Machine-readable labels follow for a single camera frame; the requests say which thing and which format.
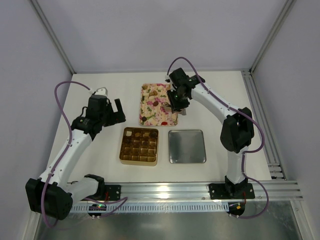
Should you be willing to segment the silver tin lid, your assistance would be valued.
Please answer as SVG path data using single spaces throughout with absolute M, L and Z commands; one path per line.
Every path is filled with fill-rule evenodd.
M 168 156 L 171 164 L 204 164 L 207 161 L 205 140 L 200 129 L 170 130 Z

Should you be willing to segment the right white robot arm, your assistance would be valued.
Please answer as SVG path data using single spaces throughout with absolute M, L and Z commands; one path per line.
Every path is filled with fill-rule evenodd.
M 198 74 L 188 76 L 182 68 L 165 77 L 171 84 L 167 91 L 172 112 L 181 112 L 195 100 L 208 109 L 222 124 L 220 142 L 227 151 L 227 173 L 224 183 L 209 184 L 212 200 L 242 199 L 252 196 L 252 187 L 245 175 L 246 151 L 254 137 L 252 112 L 249 108 L 236 108 L 212 91 Z

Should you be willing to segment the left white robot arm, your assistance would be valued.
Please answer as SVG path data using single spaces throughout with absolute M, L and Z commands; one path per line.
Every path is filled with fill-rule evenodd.
M 74 204 L 85 198 L 104 197 L 105 180 L 101 176 L 87 174 L 72 185 L 67 183 L 80 157 L 102 129 L 126 121 L 120 99 L 114 103 L 117 111 L 105 95 L 90 96 L 82 114 L 72 121 L 69 137 L 55 160 L 40 177 L 27 181 L 25 190 L 31 211 L 64 220 Z

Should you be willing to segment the metal tongs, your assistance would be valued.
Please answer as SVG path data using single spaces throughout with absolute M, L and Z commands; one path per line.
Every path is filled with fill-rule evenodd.
M 175 111 L 175 110 L 172 109 L 172 106 L 168 102 L 163 102 L 161 105 L 164 107 L 164 109 L 167 112 L 172 112 L 173 114 L 176 113 L 176 114 L 179 114 L 179 115 L 182 115 L 182 116 L 186 116 L 187 115 L 187 112 L 186 112 L 185 108 Z

